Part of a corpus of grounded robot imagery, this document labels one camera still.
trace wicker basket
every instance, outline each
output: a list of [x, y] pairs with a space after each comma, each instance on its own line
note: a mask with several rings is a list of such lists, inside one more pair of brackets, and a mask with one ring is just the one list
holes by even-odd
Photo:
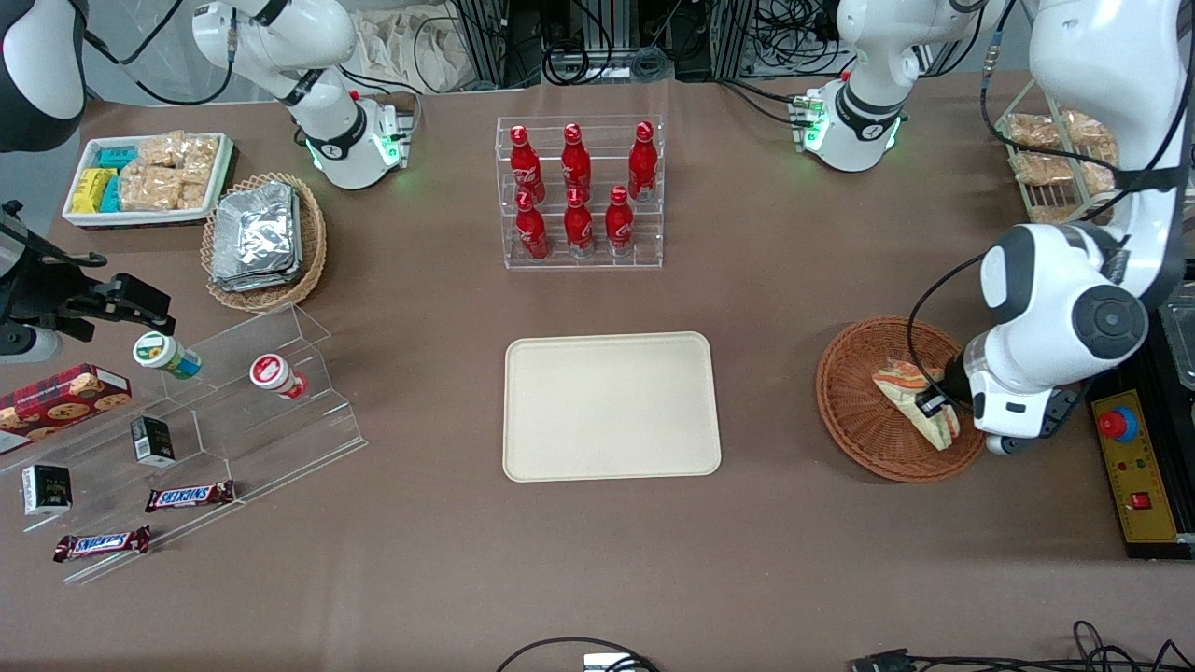
[[[301, 179], [290, 175], [269, 172], [255, 175], [249, 179], [238, 182], [228, 188], [228, 191], [245, 191], [256, 189], [266, 182], [278, 181], [294, 187], [299, 193], [299, 225], [302, 230], [302, 258], [307, 265], [304, 276], [294, 285], [278, 287], [265, 287], [250, 292], [225, 292], [208, 282], [208, 293], [221, 304], [237, 310], [263, 313], [269, 312], [282, 304], [298, 304], [311, 294], [319, 282], [319, 276], [324, 273], [324, 261], [327, 258], [327, 230], [324, 226], [324, 213], [315, 202], [315, 196]], [[200, 263], [203, 270], [212, 275], [212, 246], [215, 232], [215, 210], [208, 215], [208, 221], [203, 225], [203, 246], [200, 248]]]
[[[966, 470], [983, 447], [983, 434], [960, 417], [958, 438], [937, 451], [896, 409], [871, 374], [888, 359], [909, 361], [905, 342], [907, 319], [874, 317], [834, 337], [817, 364], [817, 410], [842, 452], [865, 469], [906, 483], [931, 483]], [[960, 350], [950, 336], [918, 322], [913, 342], [925, 366], [944, 367]]]

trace table surface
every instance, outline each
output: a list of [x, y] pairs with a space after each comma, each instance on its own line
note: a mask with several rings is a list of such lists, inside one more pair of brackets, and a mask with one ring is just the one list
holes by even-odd
[[[1003, 77], [993, 108], [1023, 81]], [[1142, 655], [1168, 636], [1195, 648], [1195, 568], [1123, 560], [1086, 415], [932, 485], [872, 477], [819, 419], [814, 371], [840, 329], [906, 312], [1024, 218], [975, 88], [974, 75], [919, 84], [900, 141], [860, 175], [796, 155], [780, 124], [715, 85], [429, 97], [410, 167], [357, 193], [315, 172], [281, 105], [94, 105], [85, 138], [219, 130], [241, 152], [238, 178], [312, 187], [330, 251], [304, 307], [333, 334], [332, 380], [370, 444], [84, 587], [60, 584], [19, 506], [0, 507], [4, 666], [485, 671], [533, 640], [588, 635], [674, 672], [839, 670], [894, 647], [1071, 654], [1077, 618]], [[667, 115], [663, 269], [507, 271], [495, 118], [627, 112]], [[51, 237], [170, 293], [184, 342], [246, 317], [204, 292], [197, 228], [57, 221]], [[961, 342], [991, 325], [974, 273], [923, 317]], [[681, 330], [713, 353], [716, 474], [505, 478], [511, 341]], [[75, 361], [127, 368], [139, 331], [100, 324], [54, 364], [5, 368], [4, 387]], [[511, 670], [578, 670], [582, 650]]]

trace coca-cola bottle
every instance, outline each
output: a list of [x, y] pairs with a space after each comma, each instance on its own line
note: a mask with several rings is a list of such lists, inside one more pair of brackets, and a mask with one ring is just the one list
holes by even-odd
[[581, 142], [581, 127], [570, 123], [564, 127], [564, 152], [560, 153], [560, 166], [564, 170], [565, 189], [578, 189], [583, 202], [589, 202], [589, 181], [593, 171], [589, 167], [589, 149]]
[[594, 253], [594, 218], [576, 187], [566, 193], [569, 207], [564, 210], [564, 233], [569, 237], [569, 253], [586, 259]]
[[635, 213], [626, 203], [626, 187], [617, 184], [609, 190], [609, 207], [606, 208], [606, 244], [611, 255], [625, 257], [635, 249], [631, 243], [633, 224]]
[[539, 167], [539, 154], [527, 140], [527, 128], [510, 127], [510, 170], [515, 173], [515, 184], [520, 191], [531, 194], [535, 204], [544, 202], [547, 190], [544, 188], [544, 173]]
[[547, 242], [547, 232], [544, 228], [544, 215], [535, 209], [535, 203], [527, 191], [520, 191], [515, 196], [515, 203], [519, 206], [519, 215], [515, 216], [519, 240], [522, 242], [531, 258], [537, 261], [546, 258], [552, 251], [552, 246]]
[[637, 203], [646, 203], [656, 197], [656, 152], [655, 127], [651, 122], [641, 121], [635, 128], [635, 147], [631, 148], [631, 179], [627, 191]]

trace red cookie box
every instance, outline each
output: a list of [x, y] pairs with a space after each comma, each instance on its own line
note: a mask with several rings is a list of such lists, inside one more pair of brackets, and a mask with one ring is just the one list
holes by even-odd
[[80, 364], [0, 397], [0, 454], [133, 401], [129, 380]]

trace acrylic bottle rack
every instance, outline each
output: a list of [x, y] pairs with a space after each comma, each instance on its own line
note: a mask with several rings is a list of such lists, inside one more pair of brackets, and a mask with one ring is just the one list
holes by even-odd
[[[635, 128], [648, 121], [655, 126], [656, 164], [655, 198], [644, 203], [631, 203], [635, 209], [633, 251], [626, 257], [614, 257], [606, 245], [606, 207], [609, 190], [615, 184], [626, 184], [630, 175], [631, 148], [635, 146]], [[589, 149], [593, 166], [592, 197], [594, 253], [587, 259], [569, 255], [564, 233], [564, 175], [560, 171], [560, 152], [564, 149], [564, 127], [576, 123], [581, 127], [582, 140]], [[552, 252], [544, 259], [534, 259], [519, 240], [515, 226], [515, 187], [510, 170], [510, 128], [523, 126], [531, 146], [539, 154], [547, 197], [538, 206], [547, 227]], [[664, 117], [662, 115], [613, 115], [613, 116], [560, 116], [560, 117], [498, 117], [495, 139], [495, 155], [498, 184], [498, 216], [502, 220], [502, 253], [507, 268], [528, 269], [598, 269], [598, 268], [660, 268], [664, 263]]]
[[[87, 582], [225, 515], [363, 446], [348, 401], [332, 387], [317, 347], [330, 334], [304, 310], [287, 305], [217, 334], [191, 349], [203, 358], [198, 375], [176, 380], [153, 374], [134, 390], [134, 403], [59, 435], [14, 451], [0, 466], [0, 489], [20, 489], [20, 471], [33, 463], [71, 470], [74, 503], [61, 515], [26, 517], [26, 533], [45, 550], [47, 563], [63, 534], [128, 532], [149, 525], [146, 556], [100, 555], [63, 563], [66, 582]], [[249, 366], [261, 354], [282, 355], [307, 378], [295, 401], [255, 386]], [[170, 426], [176, 464], [157, 469], [135, 459], [129, 423], [149, 416]], [[220, 506], [146, 513], [151, 489], [180, 488], [232, 478], [237, 499]]]

